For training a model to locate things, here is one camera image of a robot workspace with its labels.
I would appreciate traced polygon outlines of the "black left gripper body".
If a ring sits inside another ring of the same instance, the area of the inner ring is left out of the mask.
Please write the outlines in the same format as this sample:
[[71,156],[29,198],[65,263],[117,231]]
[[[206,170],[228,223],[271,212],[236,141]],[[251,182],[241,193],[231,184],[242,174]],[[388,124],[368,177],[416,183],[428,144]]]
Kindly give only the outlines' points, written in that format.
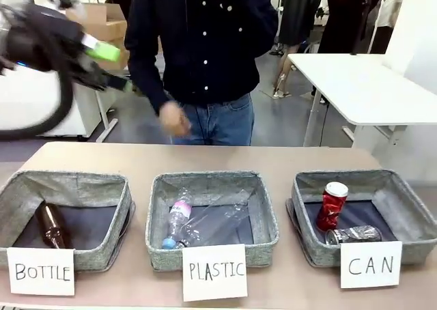
[[66,15],[47,8],[28,8],[18,62],[42,72],[71,73],[84,50],[84,36],[83,27]]

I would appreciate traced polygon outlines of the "person's right hand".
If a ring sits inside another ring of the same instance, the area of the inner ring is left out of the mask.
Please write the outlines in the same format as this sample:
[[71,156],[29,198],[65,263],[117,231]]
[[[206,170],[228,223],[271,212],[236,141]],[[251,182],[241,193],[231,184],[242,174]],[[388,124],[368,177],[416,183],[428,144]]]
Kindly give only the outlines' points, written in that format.
[[164,103],[158,117],[163,128],[171,136],[185,137],[189,134],[191,123],[178,103],[174,101]]

